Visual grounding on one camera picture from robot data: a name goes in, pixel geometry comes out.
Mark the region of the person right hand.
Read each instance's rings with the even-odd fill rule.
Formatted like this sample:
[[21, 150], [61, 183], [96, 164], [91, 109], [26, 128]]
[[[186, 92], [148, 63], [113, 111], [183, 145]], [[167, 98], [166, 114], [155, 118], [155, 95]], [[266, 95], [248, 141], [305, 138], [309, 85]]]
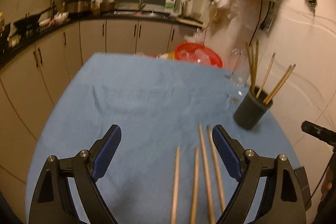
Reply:
[[333, 174], [327, 173], [321, 186], [321, 193], [323, 196], [326, 195], [327, 192], [331, 189], [332, 184], [333, 184]]

